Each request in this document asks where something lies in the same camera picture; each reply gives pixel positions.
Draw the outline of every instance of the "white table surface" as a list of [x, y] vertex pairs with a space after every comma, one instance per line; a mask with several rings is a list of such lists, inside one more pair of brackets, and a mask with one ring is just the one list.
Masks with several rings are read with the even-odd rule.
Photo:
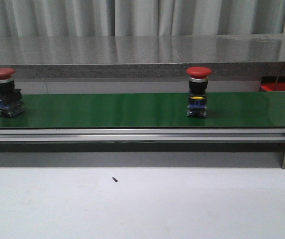
[[133, 238], [285, 239], [285, 170], [0, 168], [0, 239]]

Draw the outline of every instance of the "red mushroom button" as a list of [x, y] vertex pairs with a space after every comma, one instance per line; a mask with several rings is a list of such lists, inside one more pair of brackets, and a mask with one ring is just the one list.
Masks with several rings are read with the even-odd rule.
[[9, 79], [14, 73], [15, 70], [12, 68], [0, 68], [0, 80]]
[[212, 74], [212, 70], [207, 67], [194, 66], [187, 69], [187, 74], [189, 74], [191, 78], [204, 79], [208, 75]]

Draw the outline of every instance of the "wire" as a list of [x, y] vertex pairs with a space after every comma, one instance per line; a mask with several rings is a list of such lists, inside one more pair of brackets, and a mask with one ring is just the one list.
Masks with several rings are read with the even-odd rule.
[[276, 77], [274, 91], [275, 91], [276, 88], [277, 88], [278, 79], [279, 79], [280, 75], [282, 74], [282, 71], [283, 71], [284, 68], [285, 68], [285, 64], [281, 67], [281, 70], [280, 70], [280, 72], [278, 73], [278, 75], [277, 75], [277, 77]]

